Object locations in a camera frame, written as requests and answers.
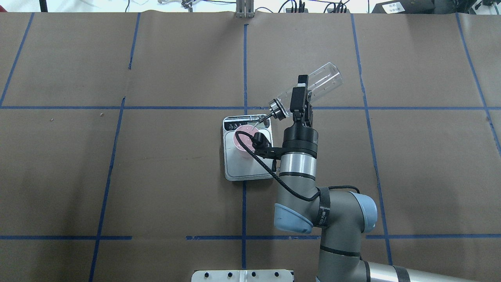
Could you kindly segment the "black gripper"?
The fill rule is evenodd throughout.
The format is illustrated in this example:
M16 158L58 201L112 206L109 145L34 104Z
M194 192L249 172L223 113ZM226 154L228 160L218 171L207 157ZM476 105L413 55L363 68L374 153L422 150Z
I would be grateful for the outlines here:
M297 86L290 97L293 124L283 132L282 147L318 157L318 132L313 128L312 91L308 91L308 75L298 76Z

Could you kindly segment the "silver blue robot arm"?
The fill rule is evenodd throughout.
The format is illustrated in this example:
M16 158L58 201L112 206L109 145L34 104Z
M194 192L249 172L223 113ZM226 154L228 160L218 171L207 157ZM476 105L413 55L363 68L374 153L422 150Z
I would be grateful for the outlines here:
M318 132L312 127L312 92L308 75L299 75L289 109L292 126L274 149L280 162L281 188L274 206L274 226L301 234L321 229L317 282L460 282L461 278L378 264L361 257L362 234L378 219L374 200L347 189L318 187L315 183Z

